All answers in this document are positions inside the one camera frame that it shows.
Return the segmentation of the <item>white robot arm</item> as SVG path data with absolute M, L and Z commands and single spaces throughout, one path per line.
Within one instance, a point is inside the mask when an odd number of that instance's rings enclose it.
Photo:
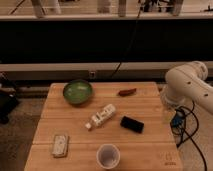
M 188 62 L 170 69 L 165 75 L 162 100 L 177 107 L 189 98 L 213 115 L 213 87 L 205 82 L 207 66 L 200 61 Z

